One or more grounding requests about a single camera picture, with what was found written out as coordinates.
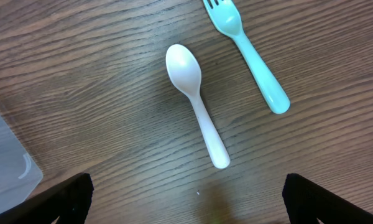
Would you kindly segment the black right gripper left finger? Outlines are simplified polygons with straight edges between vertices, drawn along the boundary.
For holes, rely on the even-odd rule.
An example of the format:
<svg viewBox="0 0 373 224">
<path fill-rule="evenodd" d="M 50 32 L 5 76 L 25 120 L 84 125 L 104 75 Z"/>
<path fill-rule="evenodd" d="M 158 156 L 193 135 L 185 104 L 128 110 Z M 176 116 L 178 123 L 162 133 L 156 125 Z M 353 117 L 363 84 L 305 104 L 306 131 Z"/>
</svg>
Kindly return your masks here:
<svg viewBox="0 0 373 224">
<path fill-rule="evenodd" d="M 79 173 L 0 214 L 0 224 L 84 224 L 92 203 L 93 183 Z"/>
</svg>

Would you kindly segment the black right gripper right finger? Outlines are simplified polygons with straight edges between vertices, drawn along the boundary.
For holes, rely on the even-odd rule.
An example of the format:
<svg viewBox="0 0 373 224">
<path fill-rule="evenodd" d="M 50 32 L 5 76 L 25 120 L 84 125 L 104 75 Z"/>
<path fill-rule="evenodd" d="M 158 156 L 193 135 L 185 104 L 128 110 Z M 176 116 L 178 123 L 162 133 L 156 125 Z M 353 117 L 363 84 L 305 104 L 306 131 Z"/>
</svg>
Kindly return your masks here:
<svg viewBox="0 0 373 224">
<path fill-rule="evenodd" d="M 296 173 L 287 175 L 282 197 L 291 224 L 373 223 L 373 214 Z"/>
</svg>

